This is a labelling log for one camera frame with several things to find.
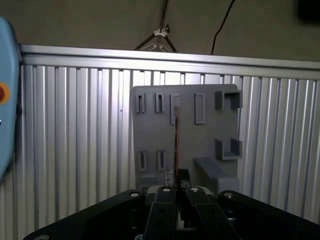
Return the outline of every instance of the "corrugated metal wall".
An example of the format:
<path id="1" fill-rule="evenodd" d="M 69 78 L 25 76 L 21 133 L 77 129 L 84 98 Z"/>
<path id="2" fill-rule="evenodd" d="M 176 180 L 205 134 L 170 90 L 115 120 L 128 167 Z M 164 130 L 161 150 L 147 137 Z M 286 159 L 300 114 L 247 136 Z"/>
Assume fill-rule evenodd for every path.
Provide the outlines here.
<path id="1" fill-rule="evenodd" d="M 0 239 L 22 239 L 135 188 L 131 88 L 180 84 L 236 84 L 243 90 L 240 191 L 317 223 L 317 81 L 24 65 L 15 161 L 0 185 Z"/>

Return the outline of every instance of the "black cable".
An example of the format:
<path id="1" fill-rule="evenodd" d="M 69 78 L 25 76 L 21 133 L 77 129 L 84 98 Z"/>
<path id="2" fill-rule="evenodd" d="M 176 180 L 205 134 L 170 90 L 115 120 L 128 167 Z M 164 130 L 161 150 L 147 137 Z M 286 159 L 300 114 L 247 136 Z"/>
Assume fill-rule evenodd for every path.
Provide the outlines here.
<path id="1" fill-rule="evenodd" d="M 236 1 L 236 0 L 232 0 L 232 1 L 231 1 L 230 5 L 229 5 L 229 7 L 228 7 L 228 10 L 227 10 L 226 13 L 225 13 L 224 19 L 223 19 L 223 21 L 222 21 L 222 23 L 221 23 L 221 26 L 220 26 L 219 30 L 215 33 L 215 35 L 214 35 L 214 37 L 213 37 L 211 55 L 214 53 L 217 36 L 218 36 L 218 34 L 221 32 L 222 28 L 224 27 L 225 22 L 226 22 L 226 20 L 227 20 L 227 18 L 228 18 L 229 12 L 230 12 L 233 4 L 235 3 L 235 1 Z"/>
<path id="2" fill-rule="evenodd" d="M 160 31 L 161 31 L 161 29 L 163 29 L 164 26 L 165 26 L 165 17 L 166 17 L 166 13 L 167 13 L 168 2 L 169 2 L 169 0 L 164 0 L 164 2 L 163 2 L 161 23 L 160 23 Z"/>

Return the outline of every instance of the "aluminum panel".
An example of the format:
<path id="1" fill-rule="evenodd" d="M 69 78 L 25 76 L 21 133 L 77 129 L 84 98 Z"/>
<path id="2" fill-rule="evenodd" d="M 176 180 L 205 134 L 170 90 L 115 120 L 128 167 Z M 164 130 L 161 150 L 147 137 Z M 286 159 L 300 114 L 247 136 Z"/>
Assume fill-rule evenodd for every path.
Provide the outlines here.
<path id="1" fill-rule="evenodd" d="M 320 65 L 24 48 L 15 161 L 0 185 L 0 239 L 22 239 L 135 187 L 130 94 L 148 85 L 237 85 L 240 191 L 319 221 Z"/>

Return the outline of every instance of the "red button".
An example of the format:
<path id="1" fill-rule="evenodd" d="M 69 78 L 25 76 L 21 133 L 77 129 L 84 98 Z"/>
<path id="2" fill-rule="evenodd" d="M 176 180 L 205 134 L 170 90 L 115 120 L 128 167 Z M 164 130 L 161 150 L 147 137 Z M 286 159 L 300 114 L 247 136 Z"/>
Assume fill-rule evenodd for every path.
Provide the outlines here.
<path id="1" fill-rule="evenodd" d="M 0 86 L 0 102 L 5 98 L 5 90 Z"/>

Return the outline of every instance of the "metal slat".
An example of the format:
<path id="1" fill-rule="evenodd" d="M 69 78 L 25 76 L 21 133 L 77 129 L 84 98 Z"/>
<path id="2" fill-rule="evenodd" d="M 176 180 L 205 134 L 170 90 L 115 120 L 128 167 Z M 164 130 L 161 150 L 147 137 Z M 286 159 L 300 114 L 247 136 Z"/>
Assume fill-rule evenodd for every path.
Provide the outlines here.
<path id="1" fill-rule="evenodd" d="M 59 67 L 56 79 L 56 161 L 58 219 L 68 216 L 68 72 Z"/>
<path id="2" fill-rule="evenodd" d="M 269 183 L 272 180 L 273 152 L 270 151 L 270 146 L 273 146 L 273 140 L 275 138 L 278 80 L 276 78 L 270 78 L 267 82 L 267 89 L 265 89 L 265 85 L 262 86 L 262 92 L 267 90 L 263 146 L 261 146 L 263 150 L 262 153 L 257 153 L 257 163 L 259 159 L 261 159 L 261 172 L 260 174 L 256 173 L 257 177 L 260 176 L 260 184 L 258 182 L 256 184 L 257 186 L 259 184 L 259 195 L 256 196 L 256 198 L 265 203 L 268 202 Z"/>
<path id="3" fill-rule="evenodd" d="M 144 85 L 145 86 L 150 86 L 152 81 L 153 81 L 152 72 L 151 71 L 145 71 L 144 72 Z"/>
<path id="4" fill-rule="evenodd" d="M 248 105 L 247 105 L 247 132 L 245 134 L 245 145 L 243 148 L 243 174 L 242 174 L 242 192 L 245 195 L 252 197 L 252 180 L 253 169 L 256 160 L 255 151 L 257 143 L 257 118 L 258 118 L 258 98 L 259 98 L 259 84 L 258 77 L 253 77 L 249 81 Z"/>
<path id="5" fill-rule="evenodd" d="M 90 70 L 89 100 L 89 206 L 97 203 L 97 125 L 98 125 L 98 70 Z"/>
<path id="6" fill-rule="evenodd" d="M 317 191 L 320 185 L 320 84 L 313 82 L 313 86 L 314 105 L 312 110 L 312 137 L 308 156 L 309 164 L 307 166 L 303 217 L 312 222 L 318 223 L 320 213 L 320 193 Z"/>
<path id="7" fill-rule="evenodd" d="M 34 97 L 36 71 L 25 67 L 26 232 L 35 230 Z"/>
<path id="8" fill-rule="evenodd" d="M 269 79 L 262 78 L 260 83 L 260 100 L 259 100 L 259 116 L 257 123 L 257 143 L 256 143 L 256 152 L 255 152 L 255 169 L 254 170 L 254 179 L 252 186 L 252 196 L 255 199 L 259 199 L 260 189 L 261 189 L 261 175 L 263 169 L 263 161 L 259 160 L 261 156 L 264 154 L 264 146 L 265 146 L 265 135 L 267 134 L 267 110 L 268 110 L 268 88 L 269 88 Z"/>
<path id="9" fill-rule="evenodd" d="M 99 83 L 101 85 L 101 104 L 99 106 L 99 112 L 101 112 L 100 122 L 100 141 L 98 151 L 98 201 L 105 200 L 109 197 L 109 168 L 110 168 L 110 86 L 112 81 L 110 80 L 111 72 L 103 69 L 99 75 Z"/>
<path id="10" fill-rule="evenodd" d="M 280 158 L 275 158 L 279 161 L 278 169 L 278 182 L 277 182 L 277 194 L 276 194 L 276 206 L 280 209 L 286 209 L 287 205 L 287 192 L 289 184 L 289 174 L 291 166 L 291 151 L 293 141 L 293 128 L 295 122 L 295 104 L 297 97 L 298 83 L 295 79 L 289 79 L 287 85 L 285 110 L 284 110 L 284 122 L 282 129 L 282 145 L 280 147 Z"/>
<path id="11" fill-rule="evenodd" d="M 248 112 L 249 112 L 249 94 L 250 94 L 250 85 L 251 85 L 251 79 L 249 77 L 243 78 L 243 86 L 242 86 L 242 109 L 240 114 L 240 127 L 239 127 L 239 140 L 242 141 L 242 159 L 238 160 L 238 178 L 239 178 L 239 191 L 243 193 L 243 185 L 244 185 L 244 167 L 246 165 L 246 157 L 244 153 L 244 149 L 248 146 Z"/>
<path id="12" fill-rule="evenodd" d="M 27 170 L 26 170 L 26 101 L 25 101 L 25 67 L 20 68 L 21 80 L 18 90 L 18 107 L 21 113 L 18 115 L 16 131 L 21 137 L 15 140 L 16 164 L 16 233 L 18 239 L 23 239 L 27 234 Z"/>
<path id="13" fill-rule="evenodd" d="M 140 73 L 140 79 L 142 80 L 140 84 L 145 83 L 145 73 Z M 122 142 L 123 142 L 123 106 L 124 106 L 124 72 L 119 71 L 119 89 L 118 89 L 118 123 L 117 123 L 117 193 L 120 193 L 122 188 L 122 167 L 123 167 L 123 156 L 122 156 Z"/>
<path id="14" fill-rule="evenodd" d="M 302 199 L 307 166 L 307 148 L 309 146 L 312 91 L 313 86 L 310 81 L 299 81 L 290 179 L 288 181 L 289 201 L 286 209 L 289 213 L 298 216 L 302 215 Z"/>
<path id="15" fill-rule="evenodd" d="M 46 68 L 47 223 L 56 221 L 56 69 Z"/>
<path id="16" fill-rule="evenodd" d="M 117 194 L 118 179 L 118 117 L 119 117 L 119 70 L 112 70 L 111 82 L 111 113 L 109 150 L 109 197 Z"/>
<path id="17" fill-rule="evenodd" d="M 279 99 L 278 99 L 278 106 L 276 110 L 276 134 L 274 136 L 274 153 L 272 158 L 272 176 L 271 176 L 271 183 L 270 183 L 270 191 L 268 193 L 268 204 L 272 206 L 277 206 L 277 193 L 279 187 L 279 177 L 280 177 L 280 163 L 281 163 L 281 156 L 282 156 L 282 146 L 283 146 L 283 129 L 285 123 L 285 112 L 286 112 L 286 99 L 288 93 L 288 80 L 281 79 L 280 80 L 280 89 L 279 89 Z"/>
<path id="18" fill-rule="evenodd" d="M 36 200 L 37 216 L 35 227 L 47 225 L 48 204 L 48 168 L 47 168 L 47 73 L 44 66 L 36 68 L 35 88 L 35 162 L 36 162 Z"/>
<path id="19" fill-rule="evenodd" d="M 77 207 L 77 69 L 68 69 L 68 215 Z"/>
<path id="20" fill-rule="evenodd" d="M 220 75 L 206 74 L 204 76 L 204 84 L 220 84 Z"/>
<path id="21" fill-rule="evenodd" d="M 198 73 L 186 73 L 184 77 L 184 84 L 200 84 L 201 83 L 201 74 Z"/>
<path id="22" fill-rule="evenodd" d="M 122 84 L 122 106 L 120 113 L 122 115 L 122 136 L 121 136 L 121 168 L 120 168 L 120 192 L 128 190 L 129 186 L 129 162 L 134 161 L 130 158 L 131 146 L 131 108 L 130 108 L 130 89 L 131 89 L 131 74 L 130 71 L 123 71 L 123 84 Z"/>
<path id="23" fill-rule="evenodd" d="M 76 193 L 77 210 L 88 207 L 89 203 L 89 73 L 81 68 L 76 85 Z"/>
<path id="24" fill-rule="evenodd" d="M 153 85 L 154 86 L 160 85 L 160 75 L 161 75 L 161 73 L 159 71 L 153 72 Z"/>

